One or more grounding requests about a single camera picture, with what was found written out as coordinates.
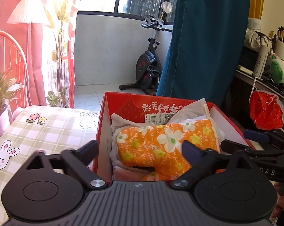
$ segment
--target rabbit cartoon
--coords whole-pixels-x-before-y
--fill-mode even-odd
[[[19,148],[14,148],[9,150],[11,146],[11,141],[7,140],[3,143],[2,148],[0,149],[0,169],[5,168],[10,157],[17,155],[20,152]]]
[[[99,113],[93,114],[90,116],[87,113],[80,113],[80,117],[82,120],[80,121],[80,126],[83,129],[88,129],[91,127],[97,128],[98,127],[98,121],[99,121]]]

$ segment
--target flower print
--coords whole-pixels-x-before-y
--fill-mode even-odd
[[[180,163],[178,163],[178,162],[175,164],[175,168],[177,168],[178,171],[183,169],[182,165]]]
[[[159,175],[156,172],[147,175],[147,181],[158,181],[159,179]]]
[[[203,134],[210,135],[212,130],[209,127],[203,127]]]
[[[187,131],[194,132],[195,131],[195,126],[193,125],[192,122],[185,122],[182,125],[183,125],[184,132],[187,132]]]
[[[118,136],[117,136],[117,143],[125,143],[125,139],[128,138],[128,135],[127,134],[122,134],[122,133],[119,133]]]
[[[38,118],[38,121],[39,122],[45,122],[46,121],[46,119],[47,119],[47,117],[40,117],[40,118]]]
[[[197,136],[196,134],[193,134],[191,137],[191,143],[193,144],[200,144],[200,137]]]
[[[131,154],[128,150],[126,152],[121,152],[121,158],[123,161],[130,162],[130,160],[134,157],[135,154]]]
[[[134,148],[139,148],[140,147],[140,143],[138,142],[137,139],[133,139],[130,141],[130,146],[134,147]]]
[[[36,120],[37,118],[39,118],[39,114],[31,114],[31,115],[29,116],[29,119],[30,119],[30,120]]]
[[[161,148],[153,150],[153,153],[158,159],[163,159],[166,155],[166,153]]]
[[[142,135],[144,136],[147,133],[147,130],[152,130],[153,127],[139,127],[138,128],[138,133],[142,133]]]
[[[180,130],[172,131],[170,127],[165,128],[165,134],[160,134],[157,137],[159,144],[165,144],[164,148],[167,153],[171,153],[178,149],[182,153],[182,145],[179,142],[183,138],[183,133]]]

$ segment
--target orange floral fabric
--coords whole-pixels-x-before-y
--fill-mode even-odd
[[[126,166],[154,167],[144,180],[176,179],[190,164],[182,156],[182,142],[188,140],[201,149],[219,152],[210,119],[155,127],[128,127],[117,135],[118,154]]]

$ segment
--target human hand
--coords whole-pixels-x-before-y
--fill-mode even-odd
[[[274,187],[275,187],[277,192],[280,190],[280,186],[281,186],[280,183],[275,182]],[[277,194],[277,195],[278,195],[278,200],[277,200],[277,204],[276,204],[276,206],[275,206],[275,208],[272,212],[272,215],[271,215],[272,218],[280,217],[282,210],[284,210],[284,196],[280,196],[279,194]]]

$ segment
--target chair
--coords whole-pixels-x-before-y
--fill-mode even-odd
[[[29,106],[27,61],[19,43],[10,34],[0,30],[0,72],[9,69],[9,76],[16,78],[17,83],[25,86],[16,92],[16,99],[10,102],[11,113],[13,113],[18,107]]]

